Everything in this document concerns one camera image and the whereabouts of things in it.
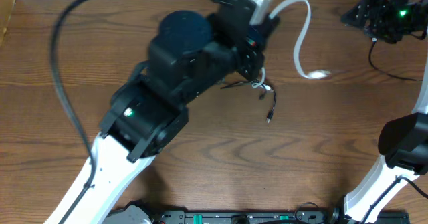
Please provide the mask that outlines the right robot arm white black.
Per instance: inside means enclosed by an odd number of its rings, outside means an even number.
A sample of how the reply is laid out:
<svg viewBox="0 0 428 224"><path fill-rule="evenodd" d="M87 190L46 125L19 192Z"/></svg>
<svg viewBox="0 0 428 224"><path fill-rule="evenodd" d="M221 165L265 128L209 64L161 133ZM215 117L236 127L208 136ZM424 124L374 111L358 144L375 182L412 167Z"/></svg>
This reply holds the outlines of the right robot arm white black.
<svg viewBox="0 0 428 224"><path fill-rule="evenodd" d="M427 39L427 0L361 0L341 17L372 43L396 44L406 35ZM331 223L375 223L383 207L406 185L427 174L427 77L410 115L387 122L379 156L367 175L333 210Z"/></svg>

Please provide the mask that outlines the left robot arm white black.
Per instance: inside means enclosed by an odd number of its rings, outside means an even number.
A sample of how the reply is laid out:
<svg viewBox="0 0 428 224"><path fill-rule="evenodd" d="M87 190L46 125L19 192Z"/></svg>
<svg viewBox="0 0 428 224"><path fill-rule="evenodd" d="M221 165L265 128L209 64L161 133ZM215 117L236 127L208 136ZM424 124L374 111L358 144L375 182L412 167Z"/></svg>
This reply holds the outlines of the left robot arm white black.
<svg viewBox="0 0 428 224"><path fill-rule="evenodd" d="M278 18L271 0L212 0L216 13L175 11L160 23L110 109L49 223L101 223L128 185L189 121L188 104L237 72L263 87L263 51Z"/></svg>

